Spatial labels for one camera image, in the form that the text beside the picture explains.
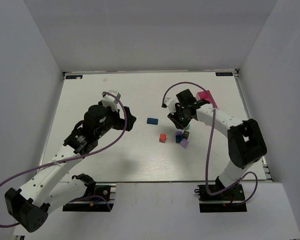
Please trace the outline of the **pink plastic box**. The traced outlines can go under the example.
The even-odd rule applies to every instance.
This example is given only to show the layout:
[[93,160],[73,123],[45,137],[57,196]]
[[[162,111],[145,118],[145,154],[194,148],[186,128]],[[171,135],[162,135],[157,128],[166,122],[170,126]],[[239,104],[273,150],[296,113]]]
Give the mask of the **pink plastic box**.
[[203,105],[211,104],[215,109],[219,109],[217,104],[213,104],[213,100],[211,99],[211,93],[209,90],[207,91],[200,91],[196,93],[196,101],[199,102],[199,106],[202,107]]

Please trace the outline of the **dark blue wood block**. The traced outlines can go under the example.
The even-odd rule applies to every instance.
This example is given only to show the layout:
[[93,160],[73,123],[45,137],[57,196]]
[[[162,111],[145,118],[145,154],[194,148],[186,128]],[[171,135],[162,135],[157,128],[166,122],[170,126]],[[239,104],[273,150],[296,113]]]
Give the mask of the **dark blue wood block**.
[[148,117],[146,123],[149,125],[158,125],[159,120],[157,118]]

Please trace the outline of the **grey wood block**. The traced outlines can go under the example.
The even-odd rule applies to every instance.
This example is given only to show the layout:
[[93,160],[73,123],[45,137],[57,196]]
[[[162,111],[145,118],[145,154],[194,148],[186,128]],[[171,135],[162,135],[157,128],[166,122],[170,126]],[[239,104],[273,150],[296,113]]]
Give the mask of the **grey wood block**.
[[183,133],[182,133],[182,138],[187,140],[189,138],[189,135],[190,135],[190,132],[184,130]]

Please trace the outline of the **teal small wood block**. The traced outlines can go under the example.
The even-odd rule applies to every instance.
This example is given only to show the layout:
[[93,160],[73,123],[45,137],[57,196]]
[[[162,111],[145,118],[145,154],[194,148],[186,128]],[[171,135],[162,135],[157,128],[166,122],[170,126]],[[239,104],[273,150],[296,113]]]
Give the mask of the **teal small wood block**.
[[183,137],[181,135],[176,135],[175,136],[175,142],[180,143],[182,141]]

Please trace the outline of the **lilac wood block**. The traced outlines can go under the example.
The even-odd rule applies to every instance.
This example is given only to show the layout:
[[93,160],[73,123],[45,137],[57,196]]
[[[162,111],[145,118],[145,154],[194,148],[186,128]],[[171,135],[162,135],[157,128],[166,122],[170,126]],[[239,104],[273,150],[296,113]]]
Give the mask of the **lilac wood block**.
[[187,148],[188,144],[189,144],[189,141],[187,139],[182,139],[179,143],[184,149]]

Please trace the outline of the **red wood block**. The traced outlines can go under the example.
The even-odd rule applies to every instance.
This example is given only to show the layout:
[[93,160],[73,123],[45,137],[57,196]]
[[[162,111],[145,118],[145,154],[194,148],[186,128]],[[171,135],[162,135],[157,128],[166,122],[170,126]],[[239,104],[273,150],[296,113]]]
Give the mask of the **red wood block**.
[[167,135],[164,134],[164,133],[161,133],[160,136],[159,136],[159,141],[161,143],[165,143],[166,142],[166,139],[167,139]]

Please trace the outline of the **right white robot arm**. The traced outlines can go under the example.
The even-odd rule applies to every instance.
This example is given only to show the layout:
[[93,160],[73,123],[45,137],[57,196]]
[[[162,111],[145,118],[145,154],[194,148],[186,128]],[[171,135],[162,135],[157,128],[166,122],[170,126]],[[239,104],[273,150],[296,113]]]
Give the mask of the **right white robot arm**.
[[259,124],[256,120],[240,120],[220,110],[214,99],[196,99],[189,89],[181,91],[176,98],[164,96],[162,107],[169,110],[168,118],[177,129],[183,130],[191,120],[211,127],[209,141],[214,131],[227,138],[229,162],[215,179],[213,188],[206,186],[210,196],[223,194],[240,183],[251,172],[249,168],[267,154]]

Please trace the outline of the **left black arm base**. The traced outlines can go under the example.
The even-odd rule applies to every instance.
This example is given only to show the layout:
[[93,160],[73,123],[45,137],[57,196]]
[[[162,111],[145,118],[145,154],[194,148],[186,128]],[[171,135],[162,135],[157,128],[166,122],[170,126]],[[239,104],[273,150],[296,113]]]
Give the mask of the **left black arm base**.
[[69,202],[63,212],[109,213],[115,204],[116,184],[96,184],[93,195],[86,193],[82,200]]

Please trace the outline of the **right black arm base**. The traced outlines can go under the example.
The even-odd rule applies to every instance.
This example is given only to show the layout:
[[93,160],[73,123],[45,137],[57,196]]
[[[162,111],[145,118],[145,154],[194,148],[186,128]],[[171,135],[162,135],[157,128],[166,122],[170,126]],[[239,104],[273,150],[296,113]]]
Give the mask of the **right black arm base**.
[[244,213],[247,212],[245,193],[241,184],[218,195],[209,195],[204,184],[194,190],[199,199],[200,213]]

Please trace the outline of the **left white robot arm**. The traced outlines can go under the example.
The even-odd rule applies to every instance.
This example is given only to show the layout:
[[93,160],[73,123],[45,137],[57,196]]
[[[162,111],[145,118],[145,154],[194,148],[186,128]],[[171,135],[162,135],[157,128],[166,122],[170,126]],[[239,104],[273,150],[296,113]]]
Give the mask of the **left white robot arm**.
[[10,188],[5,193],[8,213],[29,233],[38,230],[49,214],[68,202],[96,197],[96,182],[84,173],[72,176],[62,190],[55,190],[55,186],[98,146],[99,139],[109,130],[130,131],[133,128],[137,118],[127,106],[124,110],[125,119],[109,106],[90,106],[52,158],[52,165],[41,169],[19,189]]

